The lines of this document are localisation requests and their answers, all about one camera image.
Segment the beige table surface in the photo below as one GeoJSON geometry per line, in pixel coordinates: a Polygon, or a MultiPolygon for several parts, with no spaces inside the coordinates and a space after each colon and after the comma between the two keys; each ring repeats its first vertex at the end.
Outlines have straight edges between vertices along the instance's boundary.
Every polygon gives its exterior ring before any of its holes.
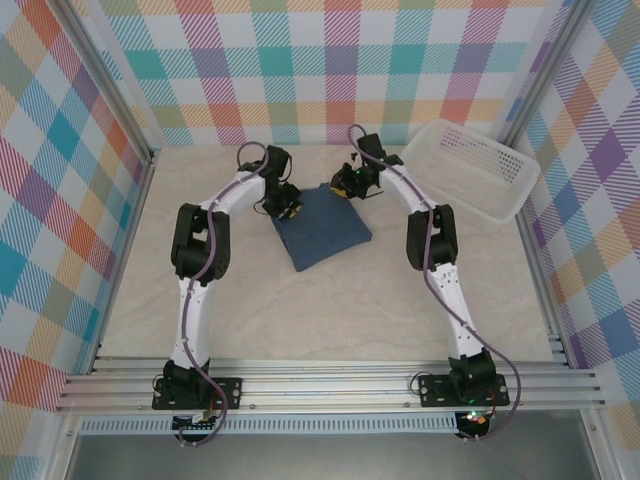
{"type": "MultiPolygon", "coordinates": [[[[326,182],[352,151],[285,147],[299,188],[326,182]]],[[[163,150],[101,349],[171,354],[178,285],[170,263],[176,213],[233,177],[235,147],[163,150]]],[[[259,158],[247,149],[247,160],[259,158]]],[[[218,286],[211,356],[305,360],[444,360],[446,317],[405,255],[407,219],[390,195],[353,200],[371,242],[297,273],[271,221],[246,213],[232,226],[231,266],[218,286]]],[[[478,331],[514,360],[550,360],[546,329],[515,222],[485,234],[458,223],[461,285],[478,331]]]]}

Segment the black mounting plate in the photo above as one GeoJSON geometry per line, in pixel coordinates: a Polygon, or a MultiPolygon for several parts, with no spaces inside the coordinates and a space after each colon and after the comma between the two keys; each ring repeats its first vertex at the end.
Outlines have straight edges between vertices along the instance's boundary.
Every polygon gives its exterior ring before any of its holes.
{"type": "MultiPolygon", "coordinates": [[[[496,382],[491,388],[496,397],[496,406],[509,405],[509,391],[504,380],[504,375],[496,375],[496,382]]],[[[420,375],[418,377],[418,392],[420,393],[420,405],[422,407],[491,407],[493,399],[489,392],[475,399],[473,403],[461,402],[456,394],[449,375],[420,375]]]]}
{"type": "MultiPolygon", "coordinates": [[[[220,385],[222,391],[227,397],[227,403],[229,410],[237,410],[240,408],[240,399],[242,398],[242,378],[237,377],[211,377],[214,382],[220,385]]],[[[184,407],[176,402],[171,394],[171,385],[164,378],[159,378],[155,383],[156,393],[153,396],[151,402],[151,408],[153,410],[208,410],[210,403],[207,401],[206,405],[194,405],[184,407]]],[[[220,395],[213,392],[213,404],[214,410],[222,409],[222,398],[220,395]]]]}

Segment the white basket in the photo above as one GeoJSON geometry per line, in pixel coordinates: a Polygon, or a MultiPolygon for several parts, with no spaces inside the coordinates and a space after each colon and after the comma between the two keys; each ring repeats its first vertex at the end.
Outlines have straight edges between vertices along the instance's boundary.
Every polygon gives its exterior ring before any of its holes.
{"type": "Polygon", "coordinates": [[[484,227],[512,220],[540,173],[532,158],[442,119],[422,128],[401,158],[427,195],[467,210],[484,227]]]}

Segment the purple cable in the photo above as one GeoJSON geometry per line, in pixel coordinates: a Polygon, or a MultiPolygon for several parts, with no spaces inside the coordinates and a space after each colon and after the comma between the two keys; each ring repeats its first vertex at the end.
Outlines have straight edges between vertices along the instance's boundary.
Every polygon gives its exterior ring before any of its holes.
{"type": "Polygon", "coordinates": [[[213,224],[213,209],[215,208],[216,205],[218,205],[218,203],[220,203],[222,198],[227,193],[229,193],[238,185],[258,175],[262,170],[264,170],[264,168],[269,163],[269,151],[264,145],[262,145],[260,142],[246,142],[240,145],[240,148],[238,148],[238,152],[236,153],[236,159],[238,161],[238,164],[240,164],[240,153],[242,152],[242,150],[245,149],[245,147],[248,147],[249,145],[257,145],[264,150],[264,161],[255,172],[252,172],[250,175],[247,175],[242,179],[235,180],[234,182],[227,185],[227,187],[224,190],[222,190],[218,195],[216,195],[216,197],[211,202],[211,205],[209,205],[209,208],[207,209],[207,226],[209,228],[209,238],[211,239],[211,250],[209,252],[209,256],[207,257],[207,261],[202,267],[202,269],[198,273],[196,273],[189,281],[189,287],[187,288],[187,295],[184,298],[184,308],[182,309],[182,324],[181,324],[184,351],[187,354],[189,361],[193,364],[193,367],[196,369],[196,371],[202,376],[202,378],[204,378],[209,383],[209,385],[213,387],[213,389],[218,393],[218,395],[222,397],[222,413],[220,414],[220,417],[218,419],[219,420],[218,425],[209,435],[207,435],[205,438],[203,438],[198,442],[188,443],[182,437],[182,432],[184,431],[185,427],[182,427],[180,430],[178,430],[178,438],[182,442],[182,445],[189,445],[191,447],[199,447],[200,445],[204,445],[205,443],[211,441],[211,439],[216,435],[216,433],[220,431],[220,429],[224,425],[224,422],[227,419],[227,410],[229,410],[229,403],[227,401],[227,396],[225,395],[224,391],[222,390],[222,388],[220,388],[220,385],[214,382],[213,379],[207,373],[205,373],[204,370],[202,370],[200,365],[198,365],[198,362],[196,362],[196,359],[193,357],[191,350],[189,349],[189,339],[187,338],[187,311],[189,308],[189,303],[191,302],[193,284],[196,281],[198,281],[200,277],[202,277],[206,273],[206,271],[209,269],[209,267],[213,263],[213,258],[216,255],[216,243],[215,243],[216,235],[215,235],[215,226],[213,224]]]}
{"type": "Polygon", "coordinates": [[[455,318],[465,330],[467,330],[471,335],[473,335],[473,337],[476,340],[478,340],[478,342],[480,342],[487,350],[489,350],[490,352],[494,353],[495,355],[500,357],[502,360],[504,360],[504,362],[507,365],[509,365],[509,368],[511,368],[511,370],[513,370],[513,374],[516,377],[516,398],[515,398],[515,400],[513,402],[513,406],[511,407],[511,410],[509,410],[509,413],[507,413],[507,416],[505,417],[504,421],[494,431],[492,431],[491,433],[488,433],[484,437],[477,437],[477,436],[476,437],[472,437],[471,435],[468,435],[468,434],[466,434],[464,432],[460,432],[461,435],[463,435],[463,436],[465,436],[467,438],[475,438],[477,441],[488,440],[489,438],[494,437],[495,435],[500,433],[507,426],[507,424],[511,421],[511,419],[515,415],[516,410],[518,409],[518,405],[520,405],[520,397],[522,396],[522,382],[520,380],[520,372],[518,372],[518,369],[516,368],[516,366],[514,365],[514,363],[511,360],[509,360],[504,354],[502,354],[501,352],[496,350],[494,347],[489,345],[489,343],[487,343],[478,334],[478,332],[476,332],[474,329],[469,327],[467,322],[465,320],[463,320],[449,305],[447,305],[447,303],[440,297],[440,294],[437,292],[437,290],[431,285],[431,283],[429,283],[429,278],[427,277],[427,275],[428,275],[428,273],[427,273],[428,272],[427,265],[429,264],[429,249],[431,248],[431,234],[432,234],[432,229],[433,229],[433,207],[429,204],[429,202],[427,202],[427,200],[424,198],[424,196],[422,195],[422,193],[420,192],[418,187],[416,187],[413,184],[413,182],[411,182],[411,180],[409,180],[407,177],[402,175],[402,173],[400,173],[394,167],[392,167],[390,165],[387,165],[386,163],[381,161],[379,158],[376,158],[373,155],[369,155],[367,152],[363,151],[358,146],[356,141],[353,139],[353,133],[352,132],[353,132],[354,128],[359,128],[360,131],[364,135],[367,134],[367,131],[361,125],[358,125],[356,123],[354,123],[353,125],[351,125],[349,127],[349,130],[347,132],[347,134],[349,136],[349,142],[358,151],[358,153],[363,158],[366,158],[367,160],[370,160],[373,163],[375,163],[375,164],[377,164],[379,166],[382,166],[382,167],[386,168],[387,170],[389,170],[390,172],[392,172],[395,175],[397,175],[411,189],[411,191],[416,195],[416,197],[418,197],[420,202],[427,208],[427,210],[429,212],[429,221],[427,222],[427,239],[426,239],[425,246],[424,246],[424,268],[422,269],[422,276],[424,278],[424,283],[427,285],[427,288],[429,289],[431,294],[436,298],[436,300],[442,306],[442,308],[444,308],[453,318],[455,318]]]}

